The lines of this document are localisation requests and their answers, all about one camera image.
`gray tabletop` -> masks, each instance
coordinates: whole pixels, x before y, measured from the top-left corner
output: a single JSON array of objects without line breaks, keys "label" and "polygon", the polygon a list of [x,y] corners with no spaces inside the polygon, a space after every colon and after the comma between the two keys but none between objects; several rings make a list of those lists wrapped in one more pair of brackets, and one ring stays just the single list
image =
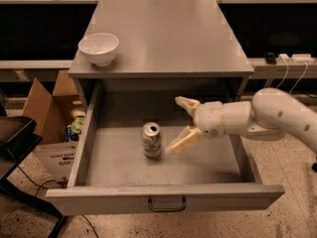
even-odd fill
[{"label": "gray tabletop", "polygon": [[254,72],[215,0],[100,0],[85,35],[111,33],[118,56],[97,67],[78,52],[75,78],[247,76]]}]

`silver can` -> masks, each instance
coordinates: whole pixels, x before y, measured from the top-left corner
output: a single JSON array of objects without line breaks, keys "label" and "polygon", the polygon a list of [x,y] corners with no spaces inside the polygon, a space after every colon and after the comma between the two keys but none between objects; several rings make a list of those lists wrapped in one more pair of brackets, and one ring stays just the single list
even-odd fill
[{"label": "silver can", "polygon": [[157,158],[161,152],[161,135],[159,124],[147,123],[142,129],[142,146],[145,156]]}]

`white cable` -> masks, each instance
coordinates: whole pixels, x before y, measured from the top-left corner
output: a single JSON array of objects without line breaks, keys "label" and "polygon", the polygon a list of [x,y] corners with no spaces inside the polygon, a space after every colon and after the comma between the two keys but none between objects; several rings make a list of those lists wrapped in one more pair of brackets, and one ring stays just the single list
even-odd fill
[{"label": "white cable", "polygon": [[290,89],[289,94],[291,94],[291,92],[293,91],[293,89],[297,86],[297,83],[301,80],[301,78],[303,78],[303,76],[305,75],[307,69],[308,69],[308,63],[306,62],[306,67],[304,72],[302,73],[302,75],[298,78],[298,80],[295,82],[294,86]]},{"label": "white cable", "polygon": [[279,88],[279,87],[284,83],[284,81],[285,81],[285,79],[286,79],[286,77],[287,77],[287,75],[288,75],[288,70],[289,70],[288,64],[287,64],[287,62],[286,62],[285,59],[284,59],[283,61],[284,61],[284,63],[286,64],[286,74],[285,74],[283,80],[281,81],[281,83],[280,83],[276,88]]}]

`concrete floor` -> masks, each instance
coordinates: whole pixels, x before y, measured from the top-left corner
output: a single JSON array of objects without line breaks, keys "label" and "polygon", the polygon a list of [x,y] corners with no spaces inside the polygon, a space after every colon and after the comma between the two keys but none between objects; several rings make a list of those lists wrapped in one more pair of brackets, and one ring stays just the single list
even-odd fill
[{"label": "concrete floor", "polygon": [[[88,215],[99,237],[317,237],[316,155],[287,135],[276,142],[246,140],[264,184],[282,184],[286,193],[262,211]],[[21,168],[36,182],[52,179],[30,154]],[[19,171],[9,176],[19,189],[35,194],[37,187]],[[52,182],[47,187],[60,187]],[[39,197],[45,198],[42,189]],[[56,219],[0,196],[0,237],[47,237]],[[71,216],[58,237],[96,237],[81,216]]]}]

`can lid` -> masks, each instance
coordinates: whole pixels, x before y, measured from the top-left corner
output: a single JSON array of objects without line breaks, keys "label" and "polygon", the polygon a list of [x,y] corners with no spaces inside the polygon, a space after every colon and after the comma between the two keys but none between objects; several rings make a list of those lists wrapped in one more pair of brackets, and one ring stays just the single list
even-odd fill
[{"label": "can lid", "polygon": [[159,133],[159,124],[147,123],[143,126],[143,132],[150,137],[156,136]]}]

